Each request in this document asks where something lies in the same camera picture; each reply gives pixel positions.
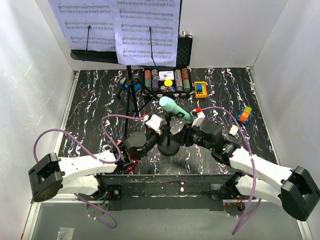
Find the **black microphone desk stand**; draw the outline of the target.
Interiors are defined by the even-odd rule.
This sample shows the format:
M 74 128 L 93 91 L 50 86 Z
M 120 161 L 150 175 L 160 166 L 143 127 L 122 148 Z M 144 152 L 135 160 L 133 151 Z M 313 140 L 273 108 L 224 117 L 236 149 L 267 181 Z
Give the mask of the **black microphone desk stand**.
M 173 117 L 173 115 L 171 113 L 166 113 L 165 114 L 165 123 L 162 125 L 162 127 L 170 125 L 172 117 Z M 167 144 L 160 145 L 160 142 L 158 142 L 158 144 L 157 144 L 157 148 L 163 156 L 167 156 L 167 157 L 174 156 L 180 150 L 180 146 L 176 142 L 171 140 L 171 136 L 170 136 L 170 145 L 167 145 Z

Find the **mint green toy microphone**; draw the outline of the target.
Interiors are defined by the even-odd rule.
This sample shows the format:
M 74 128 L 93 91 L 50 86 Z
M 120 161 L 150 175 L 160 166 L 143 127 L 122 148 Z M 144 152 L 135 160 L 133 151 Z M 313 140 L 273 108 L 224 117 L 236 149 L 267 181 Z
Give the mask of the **mint green toy microphone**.
M 182 107 L 180 107 L 173 99 L 167 96 L 162 96 L 159 99 L 159 105 L 168 113 L 173 116 L 183 119 L 186 122 L 191 123 L 193 121 L 193 117 L 190 113 L 185 111 Z

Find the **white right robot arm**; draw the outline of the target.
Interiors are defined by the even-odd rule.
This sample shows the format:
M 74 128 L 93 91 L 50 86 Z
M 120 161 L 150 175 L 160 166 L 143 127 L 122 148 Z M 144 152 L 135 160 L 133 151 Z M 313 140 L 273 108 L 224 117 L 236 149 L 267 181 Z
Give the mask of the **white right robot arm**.
M 217 162 L 240 170 L 241 173 L 226 183 L 227 195 L 232 199 L 250 195 L 255 187 L 256 198 L 281 206 L 291 217 L 303 222 L 320 201 L 320 189 L 307 169 L 301 166 L 292 169 L 250 155 L 239 144 L 224 137 L 216 123 L 204 130 L 185 124 L 171 139 L 181 146 L 206 148 Z

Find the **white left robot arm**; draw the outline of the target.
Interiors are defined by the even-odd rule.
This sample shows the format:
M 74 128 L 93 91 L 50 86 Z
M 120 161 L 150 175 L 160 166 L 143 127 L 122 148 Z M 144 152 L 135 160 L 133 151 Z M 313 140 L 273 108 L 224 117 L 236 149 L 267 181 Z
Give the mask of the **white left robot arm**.
M 99 183 L 97 174 L 116 171 L 132 171 L 138 160 L 156 145 L 162 144 L 170 134 L 170 127 L 157 130 L 147 127 L 146 132 L 134 132 L 123 143 L 119 151 L 68 158 L 48 153 L 28 171 L 32 200 L 44 202 L 58 194 L 84 194 L 101 200 L 106 196 L 106 187 Z

